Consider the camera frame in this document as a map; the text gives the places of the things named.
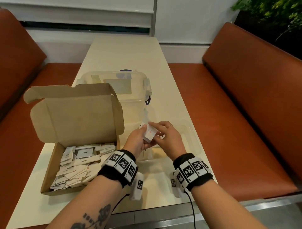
black cable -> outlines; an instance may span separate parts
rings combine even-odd
[[[186,191],[184,191],[184,193],[185,193],[185,194],[187,194],[187,195],[188,195],[188,197],[189,197],[189,199],[190,199],[191,206],[192,206],[192,211],[193,211],[194,229],[196,229],[196,225],[195,225],[195,213],[194,213],[193,204],[192,204],[192,201],[191,201],[191,198],[190,198],[189,194],[188,194]]]
[[[126,196],[130,196],[130,194],[124,195],[124,197],[123,197],[122,199],[120,199],[120,201],[116,204],[116,206],[114,207],[114,209],[118,206],[118,204],[119,204]]]

cardboard box lid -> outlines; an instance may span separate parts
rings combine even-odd
[[[42,142],[65,147],[114,142],[124,132],[122,106],[108,83],[35,86],[24,93],[26,103],[42,98],[31,109]]]

left hand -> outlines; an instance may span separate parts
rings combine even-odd
[[[134,131],[132,131],[123,147],[124,150],[128,150],[129,152],[131,152],[136,159],[139,157],[140,153],[143,150],[156,145],[156,142],[154,141],[147,143],[143,139],[143,136],[146,131],[147,125],[143,125],[142,128],[135,129]]]

orange bench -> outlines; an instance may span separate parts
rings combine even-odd
[[[31,86],[72,85],[80,63],[49,63],[46,55],[8,10],[0,9],[0,189],[5,228],[40,155],[42,143],[30,119],[34,104],[26,104],[24,91]]]
[[[302,61],[226,23],[203,64],[169,64],[218,183],[239,201],[298,191]]]

open cardboard box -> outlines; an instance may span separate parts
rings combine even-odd
[[[51,191],[60,160],[67,146],[114,142],[120,148],[119,135],[124,132],[123,110],[110,84],[36,86],[24,94],[26,103],[41,100],[31,109],[38,138],[56,143],[41,187],[45,195],[78,192],[85,187]]]

